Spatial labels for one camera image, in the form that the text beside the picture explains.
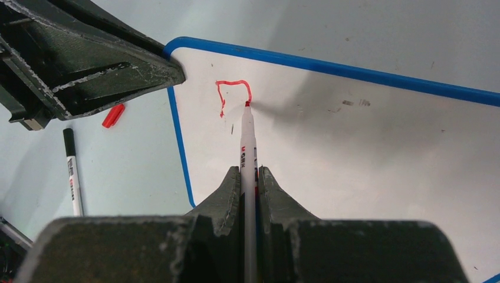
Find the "red marker cap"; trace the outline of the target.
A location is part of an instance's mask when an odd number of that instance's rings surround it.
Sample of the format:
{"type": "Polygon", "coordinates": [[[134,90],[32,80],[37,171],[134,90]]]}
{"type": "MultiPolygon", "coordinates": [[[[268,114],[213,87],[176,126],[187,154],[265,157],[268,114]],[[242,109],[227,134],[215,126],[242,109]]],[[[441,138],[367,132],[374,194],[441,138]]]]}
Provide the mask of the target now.
{"type": "Polygon", "coordinates": [[[121,117],[121,115],[123,114],[124,110],[125,110],[124,104],[118,104],[118,105],[112,107],[111,110],[106,115],[106,117],[103,120],[101,125],[107,129],[113,127],[118,122],[118,120],[121,117]]]}

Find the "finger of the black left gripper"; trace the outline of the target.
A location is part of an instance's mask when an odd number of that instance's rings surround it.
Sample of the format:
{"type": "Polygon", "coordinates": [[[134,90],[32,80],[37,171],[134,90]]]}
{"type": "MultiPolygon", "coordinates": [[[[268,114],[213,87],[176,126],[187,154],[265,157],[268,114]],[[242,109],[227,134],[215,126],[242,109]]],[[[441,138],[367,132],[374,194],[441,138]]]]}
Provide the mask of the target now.
{"type": "Polygon", "coordinates": [[[87,25],[98,28],[158,56],[163,54],[164,45],[160,42],[127,25],[92,1],[51,0],[51,3],[87,25]]]}
{"type": "Polygon", "coordinates": [[[92,116],[181,84],[182,67],[51,1],[1,2],[1,104],[27,130],[92,116]]]}

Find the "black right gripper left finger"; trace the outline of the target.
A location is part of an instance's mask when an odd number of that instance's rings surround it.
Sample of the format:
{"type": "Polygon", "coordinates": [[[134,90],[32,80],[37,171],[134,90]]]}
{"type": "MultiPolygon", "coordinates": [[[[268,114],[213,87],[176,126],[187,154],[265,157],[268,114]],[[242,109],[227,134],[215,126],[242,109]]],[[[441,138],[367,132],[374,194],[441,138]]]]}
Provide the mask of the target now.
{"type": "Polygon", "coordinates": [[[239,282],[240,172],[185,215],[59,218],[16,282],[239,282]]]}

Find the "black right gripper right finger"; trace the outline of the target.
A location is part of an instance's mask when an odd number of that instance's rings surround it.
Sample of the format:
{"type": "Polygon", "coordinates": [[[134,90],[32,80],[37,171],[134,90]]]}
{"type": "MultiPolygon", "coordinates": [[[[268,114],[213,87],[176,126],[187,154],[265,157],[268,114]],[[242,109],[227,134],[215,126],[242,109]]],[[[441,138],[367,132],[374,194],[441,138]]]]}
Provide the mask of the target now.
{"type": "Polygon", "coordinates": [[[446,235],[426,221],[322,220],[259,169],[265,282],[466,282],[446,235]]]}

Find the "red whiteboard marker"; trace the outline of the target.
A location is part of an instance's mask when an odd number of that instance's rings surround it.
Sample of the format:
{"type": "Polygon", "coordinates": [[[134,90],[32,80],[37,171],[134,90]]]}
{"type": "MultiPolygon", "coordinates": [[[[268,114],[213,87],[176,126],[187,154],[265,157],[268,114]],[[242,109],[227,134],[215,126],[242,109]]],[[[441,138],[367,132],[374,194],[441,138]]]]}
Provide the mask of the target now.
{"type": "Polygon", "coordinates": [[[251,103],[245,102],[240,140],[241,192],[244,197],[244,281],[258,281],[256,190],[258,189],[257,150],[251,103]]]}

